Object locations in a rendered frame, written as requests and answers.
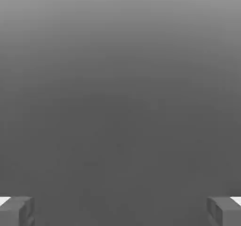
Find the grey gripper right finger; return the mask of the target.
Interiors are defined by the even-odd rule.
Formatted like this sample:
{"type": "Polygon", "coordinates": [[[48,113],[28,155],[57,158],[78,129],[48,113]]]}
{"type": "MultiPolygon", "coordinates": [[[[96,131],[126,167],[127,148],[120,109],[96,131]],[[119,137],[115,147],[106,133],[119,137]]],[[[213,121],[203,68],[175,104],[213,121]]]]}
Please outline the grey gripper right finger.
{"type": "Polygon", "coordinates": [[[210,226],[241,226],[241,196],[208,197],[210,226]]]}

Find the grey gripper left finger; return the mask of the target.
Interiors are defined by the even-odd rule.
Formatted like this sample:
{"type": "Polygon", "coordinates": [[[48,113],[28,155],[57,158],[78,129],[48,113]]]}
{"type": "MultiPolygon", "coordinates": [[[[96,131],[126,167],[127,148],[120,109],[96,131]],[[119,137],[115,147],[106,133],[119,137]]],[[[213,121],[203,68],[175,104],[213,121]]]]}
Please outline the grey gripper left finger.
{"type": "Polygon", "coordinates": [[[0,196],[0,226],[35,226],[35,199],[0,196]]]}

